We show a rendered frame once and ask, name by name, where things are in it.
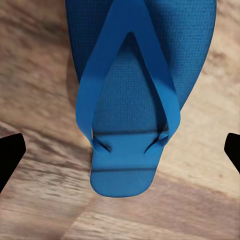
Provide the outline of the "sandal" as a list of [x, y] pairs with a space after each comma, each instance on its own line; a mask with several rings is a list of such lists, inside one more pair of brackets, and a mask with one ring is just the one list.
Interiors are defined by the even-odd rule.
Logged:
[[210, 50], [217, 0], [65, 0], [65, 9], [91, 187], [108, 198], [138, 196], [180, 126]]

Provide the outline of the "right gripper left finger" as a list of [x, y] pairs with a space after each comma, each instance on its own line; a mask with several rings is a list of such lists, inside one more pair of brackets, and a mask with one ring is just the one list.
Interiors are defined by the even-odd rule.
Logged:
[[0, 193], [26, 152], [21, 133], [0, 138]]

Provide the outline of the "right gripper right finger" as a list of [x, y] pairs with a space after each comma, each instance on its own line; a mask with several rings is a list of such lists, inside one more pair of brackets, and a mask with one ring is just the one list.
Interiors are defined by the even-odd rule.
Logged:
[[235, 133], [229, 133], [227, 135], [224, 151], [230, 158], [240, 173], [240, 135]]

